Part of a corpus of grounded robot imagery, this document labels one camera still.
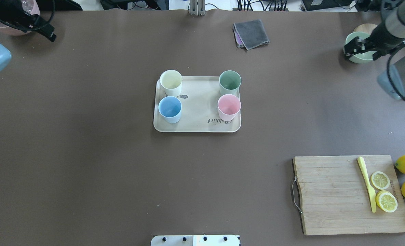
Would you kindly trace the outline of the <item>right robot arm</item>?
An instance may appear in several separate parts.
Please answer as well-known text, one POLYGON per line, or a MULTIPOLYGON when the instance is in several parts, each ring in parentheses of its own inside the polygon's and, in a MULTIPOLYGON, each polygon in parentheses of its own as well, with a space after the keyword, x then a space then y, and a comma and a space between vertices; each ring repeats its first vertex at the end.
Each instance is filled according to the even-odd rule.
POLYGON ((372 0, 368 7, 379 10, 381 23, 365 37, 351 34, 343 52, 349 60, 364 53, 370 54, 371 60, 389 55, 377 81, 391 97, 405 101, 405 0, 372 0))

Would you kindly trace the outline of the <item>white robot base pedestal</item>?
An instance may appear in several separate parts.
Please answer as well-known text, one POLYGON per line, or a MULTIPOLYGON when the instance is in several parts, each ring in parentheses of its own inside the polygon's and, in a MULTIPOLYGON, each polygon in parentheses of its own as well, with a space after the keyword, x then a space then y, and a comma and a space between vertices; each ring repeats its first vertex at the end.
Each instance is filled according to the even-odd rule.
POLYGON ((239 235, 156 235, 151 246, 240 246, 239 235))

